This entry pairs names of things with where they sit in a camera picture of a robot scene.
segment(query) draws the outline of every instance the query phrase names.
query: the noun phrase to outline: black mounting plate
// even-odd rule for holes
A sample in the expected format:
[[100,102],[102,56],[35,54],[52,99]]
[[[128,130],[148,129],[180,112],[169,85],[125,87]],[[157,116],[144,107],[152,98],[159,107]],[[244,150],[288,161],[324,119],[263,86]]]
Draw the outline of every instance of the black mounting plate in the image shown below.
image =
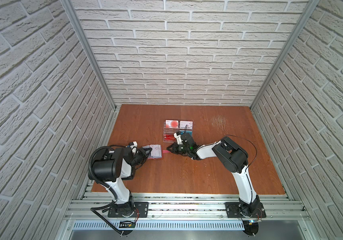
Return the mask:
[[[149,207],[148,202],[134,202],[134,207],[138,209],[138,212],[140,213],[140,218],[147,217],[148,207]],[[123,216],[119,211],[117,211],[116,208],[110,207],[107,217],[123,217]]]
[[[238,207],[239,204],[240,204],[239,202],[226,202],[225,203],[226,214],[228,215],[228,218],[241,218],[241,217],[245,218],[244,216],[240,214],[241,209],[240,207]],[[266,218],[265,209],[262,203],[258,204],[256,211],[253,213],[251,217],[257,218],[257,214],[259,218]]]

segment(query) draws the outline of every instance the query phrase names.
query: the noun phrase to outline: vented metal panel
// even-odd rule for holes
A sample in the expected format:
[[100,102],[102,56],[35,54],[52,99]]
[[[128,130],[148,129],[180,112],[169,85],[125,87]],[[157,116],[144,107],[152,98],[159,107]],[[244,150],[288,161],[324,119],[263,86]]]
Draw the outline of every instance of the vented metal panel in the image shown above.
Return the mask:
[[[110,220],[118,228],[120,220]],[[138,220],[135,230],[244,230],[241,220]],[[73,230],[111,230],[102,220],[76,220]]]

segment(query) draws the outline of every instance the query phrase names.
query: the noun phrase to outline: robotic arm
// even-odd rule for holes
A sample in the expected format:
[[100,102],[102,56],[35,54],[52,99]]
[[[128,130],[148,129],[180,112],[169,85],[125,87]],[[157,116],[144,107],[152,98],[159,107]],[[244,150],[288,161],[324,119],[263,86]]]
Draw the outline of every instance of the robotic arm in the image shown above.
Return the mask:
[[198,146],[193,137],[181,132],[174,133],[177,142],[168,147],[172,153],[187,155],[194,160],[207,157],[218,157],[223,166],[229,170],[238,191],[240,192],[239,213],[243,217],[252,217],[260,206],[260,198],[253,189],[248,170],[248,153],[229,137],[225,136],[218,142]]

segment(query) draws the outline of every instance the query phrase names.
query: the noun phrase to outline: white brick wall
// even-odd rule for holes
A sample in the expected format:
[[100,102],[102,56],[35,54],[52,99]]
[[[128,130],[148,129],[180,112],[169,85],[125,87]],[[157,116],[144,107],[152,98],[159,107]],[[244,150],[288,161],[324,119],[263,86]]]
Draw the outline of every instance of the white brick wall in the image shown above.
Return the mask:
[[54,239],[111,109],[60,1],[0,1],[0,239]]
[[321,238],[343,239],[343,1],[320,1],[253,114]]
[[[73,4],[118,107],[249,106],[306,1]],[[226,90],[232,88],[238,92],[230,101]]]

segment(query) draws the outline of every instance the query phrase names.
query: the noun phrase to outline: wooden tabletop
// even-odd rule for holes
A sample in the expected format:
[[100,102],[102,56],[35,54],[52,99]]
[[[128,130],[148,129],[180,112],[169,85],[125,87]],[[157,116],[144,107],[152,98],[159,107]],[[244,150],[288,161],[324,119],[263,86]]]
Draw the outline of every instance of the wooden tabletop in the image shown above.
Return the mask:
[[[166,119],[193,121],[193,138],[198,145],[213,143],[226,134],[247,138],[258,151],[249,167],[257,194],[285,194],[248,107],[122,105],[108,145],[137,141],[138,146],[161,144],[166,149],[171,144],[163,142]],[[230,138],[248,152],[251,162],[256,155],[252,144],[237,137]],[[164,154],[163,159],[147,160],[136,171],[134,179],[125,180],[124,184],[131,192],[238,194],[231,172],[218,158],[197,161],[172,153]],[[92,192],[106,190],[94,184]]]

